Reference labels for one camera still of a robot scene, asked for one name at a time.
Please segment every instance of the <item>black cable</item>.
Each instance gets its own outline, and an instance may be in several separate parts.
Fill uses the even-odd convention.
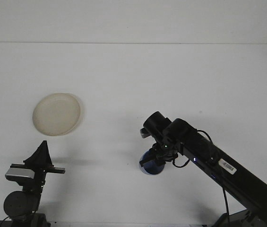
[[[202,132],[204,133],[209,141],[211,142],[211,148],[210,148],[210,157],[211,157],[211,151],[212,151],[212,147],[213,147],[213,141],[211,140],[211,137],[209,136],[208,133],[206,133],[204,130],[197,130],[197,132]],[[228,200],[227,200],[227,195],[226,195],[226,190],[224,189],[224,187],[222,186],[222,189],[223,189],[223,194],[224,194],[224,202],[226,204],[226,212],[227,212],[227,219],[228,219],[228,227],[230,227],[230,212],[229,212],[229,205],[228,205]]]
[[[185,162],[182,166],[177,166],[177,165],[175,164],[175,159],[172,160],[172,164],[173,164],[175,167],[177,167],[177,168],[183,168],[183,167],[185,167],[186,165],[188,165],[189,162],[190,162],[190,159],[188,159],[188,161]]]
[[[198,132],[202,132],[203,134],[205,134],[205,135],[208,137],[209,141],[210,141],[211,143],[213,143],[212,140],[211,140],[211,137],[209,136],[209,134],[206,133],[204,130],[198,130]]]
[[[3,222],[4,222],[6,219],[8,219],[8,218],[9,218],[9,216],[7,216],[6,218],[4,218],[4,219],[1,221],[1,223],[0,223],[0,227],[2,226]]]
[[[226,210],[227,210],[227,219],[228,219],[228,227],[230,227],[230,213],[229,213],[229,206],[228,206],[228,200],[226,195],[226,190],[223,187],[223,193],[224,193],[224,201],[226,203]]]

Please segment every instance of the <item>blue object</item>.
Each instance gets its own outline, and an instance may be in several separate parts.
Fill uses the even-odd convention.
[[[142,158],[140,159],[140,161],[143,160],[143,159],[146,159],[147,157],[149,157],[149,156],[150,156],[149,153],[150,153],[150,152],[147,151],[147,152],[142,156]],[[148,175],[157,175],[157,174],[159,174],[160,172],[163,171],[163,169],[164,169],[164,167],[165,167],[165,164],[163,164],[163,165],[161,165],[161,166],[158,166],[158,165],[155,163],[154,160],[151,160],[151,161],[145,163],[143,167],[141,167],[140,165],[139,165],[139,167],[140,167],[141,171],[142,171],[143,173],[145,173],[145,174],[148,174]]]

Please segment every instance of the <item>camera mount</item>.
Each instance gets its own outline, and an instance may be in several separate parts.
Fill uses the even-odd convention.
[[[65,169],[54,167],[45,140],[24,164],[11,164],[6,179],[23,187],[22,191],[9,194],[4,201],[4,211],[12,219],[11,227],[50,226],[45,214],[36,213],[47,173],[64,174]]]

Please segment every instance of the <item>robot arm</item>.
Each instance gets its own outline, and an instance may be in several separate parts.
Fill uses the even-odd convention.
[[[239,216],[240,223],[244,226],[265,223],[267,226],[267,184],[182,119],[171,122],[155,112],[143,126],[142,137],[151,135],[156,143],[150,149],[151,155],[140,161],[141,166],[150,160],[163,165],[177,158],[177,153],[185,155],[247,208],[244,217]]]

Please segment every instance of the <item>beige plate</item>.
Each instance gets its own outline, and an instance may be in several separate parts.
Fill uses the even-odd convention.
[[[80,104],[71,94],[55,93],[42,99],[34,109],[36,129],[48,136],[70,132],[80,118]]]

